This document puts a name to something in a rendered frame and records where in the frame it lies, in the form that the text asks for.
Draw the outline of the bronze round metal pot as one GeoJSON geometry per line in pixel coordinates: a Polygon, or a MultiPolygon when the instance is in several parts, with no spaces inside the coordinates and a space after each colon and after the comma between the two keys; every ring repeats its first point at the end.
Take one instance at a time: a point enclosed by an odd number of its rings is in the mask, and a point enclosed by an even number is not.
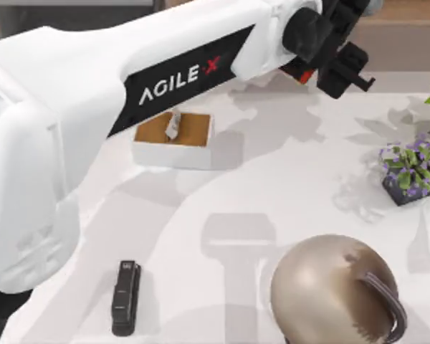
{"type": "Polygon", "coordinates": [[[339,234],[286,252],[272,274],[270,305],[286,344],[394,344],[408,327],[386,261],[339,234]]]}

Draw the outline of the black stapler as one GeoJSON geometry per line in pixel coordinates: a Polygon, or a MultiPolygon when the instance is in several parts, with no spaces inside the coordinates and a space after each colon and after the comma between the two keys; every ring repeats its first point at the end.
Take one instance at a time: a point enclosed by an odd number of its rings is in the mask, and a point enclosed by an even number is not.
{"type": "Polygon", "coordinates": [[[110,308],[111,330],[117,337],[127,337],[135,331],[140,278],[141,266],[139,264],[133,260],[120,262],[110,308]]]}

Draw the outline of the red and black object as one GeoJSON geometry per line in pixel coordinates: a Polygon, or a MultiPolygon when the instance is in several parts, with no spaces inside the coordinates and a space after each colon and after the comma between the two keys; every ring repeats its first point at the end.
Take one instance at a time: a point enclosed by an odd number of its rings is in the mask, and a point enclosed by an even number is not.
{"type": "Polygon", "coordinates": [[[306,64],[292,62],[280,67],[280,70],[301,85],[305,85],[315,72],[314,69],[309,68],[306,64]]]}

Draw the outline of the dark pot with purple flowers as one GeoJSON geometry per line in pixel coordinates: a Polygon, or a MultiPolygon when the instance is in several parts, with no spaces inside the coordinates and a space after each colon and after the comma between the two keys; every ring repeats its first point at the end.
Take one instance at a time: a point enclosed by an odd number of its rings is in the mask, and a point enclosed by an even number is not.
{"type": "Polygon", "coordinates": [[[430,196],[430,131],[405,145],[390,143],[379,153],[382,186],[398,206],[430,196]]]}

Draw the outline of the white box with brown inside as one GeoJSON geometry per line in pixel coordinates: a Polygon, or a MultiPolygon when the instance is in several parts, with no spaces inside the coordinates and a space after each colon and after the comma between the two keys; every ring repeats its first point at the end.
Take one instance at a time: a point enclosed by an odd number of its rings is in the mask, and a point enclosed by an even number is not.
{"type": "Polygon", "coordinates": [[[181,113],[178,137],[168,140],[165,130],[172,112],[138,125],[132,143],[134,161],[141,166],[209,170],[213,119],[209,114],[181,113]]]}

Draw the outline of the small white tag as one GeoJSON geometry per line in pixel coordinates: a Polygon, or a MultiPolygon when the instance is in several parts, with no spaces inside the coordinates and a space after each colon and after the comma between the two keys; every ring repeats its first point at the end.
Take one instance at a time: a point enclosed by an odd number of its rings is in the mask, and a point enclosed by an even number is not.
{"type": "Polygon", "coordinates": [[[172,112],[171,119],[169,120],[168,126],[165,130],[165,134],[168,140],[175,140],[179,134],[181,122],[181,113],[172,112]]]}

